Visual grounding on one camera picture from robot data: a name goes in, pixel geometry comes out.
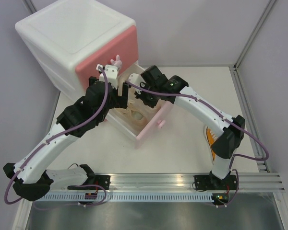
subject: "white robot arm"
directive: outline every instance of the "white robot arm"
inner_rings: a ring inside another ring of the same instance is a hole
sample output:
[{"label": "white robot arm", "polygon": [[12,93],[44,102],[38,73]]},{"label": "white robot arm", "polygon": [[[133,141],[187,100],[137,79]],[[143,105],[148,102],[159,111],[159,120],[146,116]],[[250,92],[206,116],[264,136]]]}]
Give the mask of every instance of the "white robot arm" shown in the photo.
[{"label": "white robot arm", "polygon": [[[225,119],[244,129],[245,120],[242,116],[234,118],[220,111],[203,99],[185,80],[179,76],[173,76],[168,80],[156,66],[151,66],[141,75],[130,75],[127,83],[136,88],[136,97],[145,105],[154,107],[159,99],[170,101],[206,124],[218,138],[212,145],[216,158],[211,175],[215,176],[216,180],[226,178],[233,152],[240,145],[244,133],[225,122]],[[193,96],[193,98],[180,96],[182,94]],[[211,108],[222,114],[222,117]]]},{"label": "white robot arm", "polygon": [[[106,83],[103,75],[99,77],[100,80],[90,77],[85,96],[65,108],[58,116],[56,124],[37,147],[19,162],[7,163],[3,167],[6,175],[15,182],[13,188],[17,195],[29,201],[35,201],[49,190],[71,185],[94,184],[95,174],[86,164],[65,170],[49,170],[47,167],[86,131],[104,121],[109,109],[127,108],[128,85],[126,83],[122,85],[122,95],[118,96],[118,67],[107,65],[104,73],[109,80],[107,97],[105,97]],[[105,104],[97,114],[105,98]],[[96,117],[89,121],[94,114],[97,114]]]},{"label": "white robot arm", "polygon": [[[102,122],[109,109],[127,107],[128,85],[126,83],[122,86],[122,96],[118,96],[118,67],[106,65],[104,69],[108,78],[108,98],[101,112],[93,120],[80,128],[56,137],[58,133],[86,122],[100,109],[102,97],[106,91],[105,82],[103,82],[105,78],[102,74],[99,80],[90,77],[89,87],[86,90],[85,96],[81,97],[74,105],[68,106],[63,113],[59,115],[51,131],[32,152],[21,161],[15,164],[7,163],[3,167],[6,175],[15,182],[13,188],[19,196],[29,201],[35,201],[43,197],[49,190],[69,187],[71,185],[94,183],[95,174],[88,165],[80,165],[73,169],[56,171],[48,170],[47,167],[65,148],[84,135],[86,131]],[[188,86],[186,81],[178,76],[173,76],[168,80],[156,66],[151,66],[141,75],[132,74],[127,83],[136,88],[136,96],[140,98],[144,104],[154,107],[159,99],[170,101],[188,110],[203,123],[207,124],[217,137],[219,137],[215,142],[216,148],[214,152],[216,153],[216,158],[210,173],[213,176],[212,180],[223,180],[226,178],[229,173],[232,153],[239,146],[243,138],[240,132],[236,132],[236,130],[230,127],[230,124],[224,122],[224,120],[216,115],[210,108],[194,99],[173,95],[153,96],[151,93],[147,93],[147,90],[152,90],[160,93],[186,94],[196,96],[197,98],[200,97]],[[222,115],[224,116],[223,118],[237,122],[240,127],[244,128],[245,120],[242,117],[238,119],[238,117],[233,118],[225,113],[222,113]],[[36,151],[41,145],[44,146],[39,151]]]}]

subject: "purple cable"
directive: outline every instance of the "purple cable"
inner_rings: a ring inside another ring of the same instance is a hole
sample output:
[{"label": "purple cable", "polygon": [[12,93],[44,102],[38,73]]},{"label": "purple cable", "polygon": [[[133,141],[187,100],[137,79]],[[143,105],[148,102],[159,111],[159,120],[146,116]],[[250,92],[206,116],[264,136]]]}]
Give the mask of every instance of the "purple cable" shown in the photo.
[{"label": "purple cable", "polygon": [[166,96],[166,97],[188,97],[188,98],[191,98],[191,99],[194,99],[196,101],[199,101],[200,103],[206,105],[209,109],[211,109],[213,112],[215,112],[219,117],[221,117],[224,121],[226,121],[227,123],[231,124],[232,126],[234,126],[236,129],[240,130],[241,132],[247,134],[249,137],[251,137],[252,139],[254,139],[260,146],[261,148],[263,148],[264,152],[265,152],[265,157],[264,158],[254,158],[254,157],[249,157],[249,156],[245,156],[245,155],[242,155],[242,154],[233,154],[233,157],[232,157],[232,160],[231,160],[231,163],[230,163],[230,167],[232,166],[233,164],[233,159],[235,157],[244,157],[244,158],[247,158],[249,160],[253,160],[253,161],[266,161],[267,159],[269,159],[269,151],[268,149],[264,146],[264,144],[257,138],[255,137],[252,133],[244,130],[243,128],[239,127],[238,125],[234,124],[233,122],[229,121],[227,118],[224,119],[224,116],[219,112],[217,111],[213,106],[211,106],[210,104],[208,104],[207,102],[195,97],[195,96],[192,96],[192,95],[186,95],[186,94],[180,94],[180,93],[161,93],[161,92],[154,92],[154,91],[150,91],[150,90],[146,90],[146,89],[143,89],[137,85],[134,85],[132,84],[131,82],[129,82],[128,80],[126,80],[126,83],[129,84],[130,86],[138,89],[138,90],[141,90],[143,92],[147,92],[147,93],[150,93],[150,94],[154,94],[154,95],[157,95],[157,96]]},{"label": "purple cable", "polygon": [[87,205],[82,205],[82,204],[79,205],[79,203],[68,203],[68,204],[64,204],[64,205],[57,206],[57,207],[42,208],[42,207],[37,207],[37,206],[36,206],[36,203],[33,202],[33,207],[34,207],[35,209],[39,210],[39,211],[48,211],[48,210],[53,210],[53,209],[56,209],[56,208],[59,208],[59,207],[63,207],[63,206],[75,206],[75,205],[77,205],[77,206],[83,206],[83,207],[93,207],[93,206],[97,206],[97,205],[103,204],[104,200],[105,200],[106,197],[107,197],[107,191],[104,189],[104,187],[101,187],[100,185],[97,185],[97,184],[75,185],[75,187],[79,187],[79,188],[81,188],[81,187],[82,187],[82,188],[83,188],[83,187],[92,187],[92,186],[97,187],[97,188],[100,188],[100,189],[103,190],[104,193],[105,193],[105,195],[104,195],[104,197],[102,198],[102,200],[101,200],[101,201],[98,201],[97,203],[87,204]]},{"label": "purple cable", "polygon": [[[84,121],[83,123],[73,127],[73,128],[70,128],[70,129],[67,129],[63,132],[60,132],[56,135],[53,135],[52,137],[50,137],[49,139],[46,140],[46,142],[49,144],[49,142],[51,142],[53,139],[59,137],[59,136],[62,136],[64,134],[67,134],[69,132],[72,132],[78,128],[81,128],[83,126],[85,126],[87,123],[91,122],[95,117],[97,117],[97,115],[101,112],[101,110],[104,108],[106,102],[107,102],[107,98],[108,98],[108,89],[109,89],[109,86],[108,86],[108,79],[107,79],[107,76],[106,76],[106,73],[105,71],[101,68],[101,67],[98,67],[98,69],[102,72],[102,74],[104,75],[104,79],[105,79],[105,95],[104,95],[104,98],[102,100],[102,103],[100,105],[100,108],[89,118],[87,119],[86,121]],[[35,154],[38,153],[38,151],[40,151],[46,144],[41,144],[40,146],[38,146],[33,152],[32,154],[23,162],[23,164],[20,166],[20,170],[22,170],[27,164],[28,162],[35,156]],[[12,204],[15,204],[17,203],[18,201],[20,201],[22,198],[18,198],[14,201],[8,201],[8,194],[9,194],[9,190],[12,186],[12,183],[13,181],[16,179],[16,177],[18,176],[18,174],[20,173],[20,171],[17,171],[14,176],[11,178],[11,180],[9,181],[9,184],[5,190],[5,193],[4,193],[4,202],[7,204],[7,205],[12,205]]]}]

